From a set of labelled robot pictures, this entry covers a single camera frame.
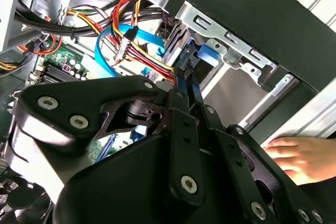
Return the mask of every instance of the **finger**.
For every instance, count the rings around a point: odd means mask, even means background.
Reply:
[[[297,138],[295,137],[281,137],[270,142],[265,148],[276,146],[297,146]]]
[[[297,185],[303,185],[307,182],[307,176],[304,175],[303,173],[299,173],[295,170],[286,170],[285,173]]]
[[[274,161],[278,166],[280,166],[282,170],[294,170],[296,172],[300,171],[295,157],[275,158]]]
[[[271,158],[278,157],[296,157],[299,155],[297,146],[277,146],[277,147],[268,147],[265,149],[265,152]]]

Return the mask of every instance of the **human hand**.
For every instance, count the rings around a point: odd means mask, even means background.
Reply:
[[[336,176],[336,140],[283,137],[264,150],[297,185]]]

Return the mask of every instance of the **silver screw head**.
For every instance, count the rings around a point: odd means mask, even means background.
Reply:
[[[288,83],[290,81],[289,77],[284,78],[284,83]]]
[[[184,98],[184,94],[182,94],[181,92],[176,92],[176,94],[177,94],[179,97]]]
[[[253,213],[260,219],[266,220],[266,212],[258,202],[252,202],[251,208]]]
[[[312,210],[311,213],[314,215],[315,219],[319,222],[319,223],[323,223],[323,219],[322,217],[319,215],[318,212],[316,212],[315,210]]]
[[[211,114],[215,114],[215,110],[213,108],[208,106],[207,109]]]
[[[74,115],[70,118],[70,124],[78,129],[85,129],[89,126],[89,121],[81,115]]]
[[[236,127],[236,131],[238,132],[239,135],[243,135],[244,132],[241,128]]]
[[[181,185],[184,190],[186,190],[190,194],[195,194],[197,192],[197,184],[196,181],[189,176],[183,176],[181,178]]]
[[[152,89],[153,88],[153,85],[149,82],[145,82],[145,86],[149,89]]]
[[[45,110],[53,110],[58,107],[58,101],[52,97],[41,97],[37,100],[37,104]]]
[[[306,222],[309,222],[310,221],[310,218],[308,216],[308,214],[301,208],[298,209],[301,217],[306,221]]]

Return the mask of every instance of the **black robotic arm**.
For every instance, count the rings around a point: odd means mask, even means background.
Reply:
[[[336,223],[243,128],[222,126],[192,73],[174,73],[168,92],[141,76],[21,92],[15,127],[59,160],[84,155],[112,133],[148,127],[144,139],[66,183],[53,223]]]

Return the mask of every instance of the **fan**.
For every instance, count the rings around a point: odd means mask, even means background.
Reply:
[[[28,182],[16,173],[5,171],[1,174],[0,224],[40,224],[51,207],[45,190]]]

